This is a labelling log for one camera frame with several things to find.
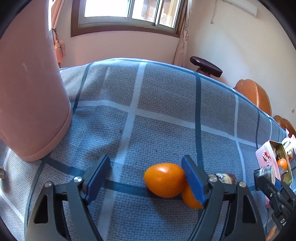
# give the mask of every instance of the small orange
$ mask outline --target small orange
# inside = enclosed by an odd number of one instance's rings
[[[184,188],[181,195],[182,195],[183,201],[185,202],[185,204],[188,207],[191,207],[193,209],[203,208],[201,203],[199,201],[196,201],[196,199],[194,198],[194,195],[193,195],[193,193],[191,191],[191,188],[190,188],[188,182],[186,182],[185,188]]]
[[[285,158],[281,158],[277,162],[278,166],[281,166],[285,171],[288,170],[288,163]]]
[[[186,176],[183,169],[176,164],[159,163],[146,170],[144,182],[155,195],[172,198],[183,191]]]

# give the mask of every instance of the pink cylinder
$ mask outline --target pink cylinder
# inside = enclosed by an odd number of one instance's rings
[[[49,0],[31,1],[0,39],[0,138],[24,161],[50,153],[72,118],[48,7]]]

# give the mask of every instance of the window pane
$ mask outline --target window pane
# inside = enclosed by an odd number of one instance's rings
[[[159,23],[170,28],[175,27],[181,0],[164,0]]]
[[[127,17],[130,0],[86,0],[85,17]]]
[[[154,22],[157,3],[158,0],[135,0],[132,18]]]

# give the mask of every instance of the red logo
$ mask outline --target red logo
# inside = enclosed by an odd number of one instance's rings
[[[263,160],[264,160],[265,162],[268,163],[268,162],[271,161],[271,157],[268,155],[267,152],[262,153],[262,156],[263,156]]]

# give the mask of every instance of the air conditioner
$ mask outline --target air conditioner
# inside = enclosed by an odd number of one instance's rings
[[[256,17],[257,15],[257,7],[247,0],[223,0],[223,1],[240,8],[241,10],[249,13],[253,17]]]

